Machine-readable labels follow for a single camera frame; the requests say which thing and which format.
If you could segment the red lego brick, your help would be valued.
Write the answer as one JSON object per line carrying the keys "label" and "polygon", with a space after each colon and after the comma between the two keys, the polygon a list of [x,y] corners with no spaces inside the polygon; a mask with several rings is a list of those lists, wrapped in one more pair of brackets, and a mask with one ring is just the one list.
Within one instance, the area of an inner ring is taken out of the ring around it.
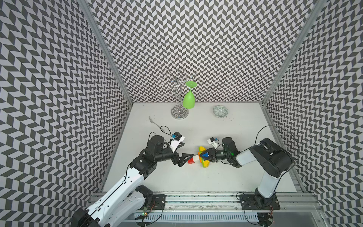
{"label": "red lego brick", "polygon": [[194,164],[194,163],[195,163],[194,159],[189,159],[189,160],[188,160],[188,164],[189,164],[189,165]]}

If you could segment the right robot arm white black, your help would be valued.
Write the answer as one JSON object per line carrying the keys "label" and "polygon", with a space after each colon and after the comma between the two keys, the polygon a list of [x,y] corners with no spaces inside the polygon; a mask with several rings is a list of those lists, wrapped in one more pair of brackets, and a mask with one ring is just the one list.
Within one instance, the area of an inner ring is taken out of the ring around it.
{"label": "right robot arm white black", "polygon": [[257,161],[264,170],[260,185],[252,198],[252,204],[257,208],[265,208],[275,202],[276,189],[281,177],[289,171],[294,159],[281,146],[269,138],[262,139],[244,151],[238,151],[231,137],[223,138],[222,149],[209,148],[199,157],[203,161],[216,163],[226,160],[230,165],[240,168],[248,163]]}

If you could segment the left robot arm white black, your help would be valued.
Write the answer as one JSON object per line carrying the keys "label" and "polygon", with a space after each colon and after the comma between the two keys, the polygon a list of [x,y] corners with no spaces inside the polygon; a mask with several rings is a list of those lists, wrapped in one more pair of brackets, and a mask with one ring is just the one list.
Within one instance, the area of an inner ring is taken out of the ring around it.
{"label": "left robot arm white black", "polygon": [[125,175],[100,199],[86,209],[78,209],[72,216],[72,227],[117,227],[136,210],[152,204],[153,192],[143,183],[156,169],[157,163],[171,160],[184,166],[192,154],[178,154],[184,146],[184,136],[175,132],[169,142],[154,135],[145,149],[128,165]]}

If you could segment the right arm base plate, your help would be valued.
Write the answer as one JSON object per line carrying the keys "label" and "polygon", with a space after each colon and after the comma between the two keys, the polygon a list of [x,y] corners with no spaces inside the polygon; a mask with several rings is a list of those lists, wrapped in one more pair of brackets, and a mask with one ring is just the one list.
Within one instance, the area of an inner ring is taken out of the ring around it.
{"label": "right arm base plate", "polygon": [[276,194],[270,198],[261,195],[240,194],[237,196],[243,210],[280,210],[280,204]]}

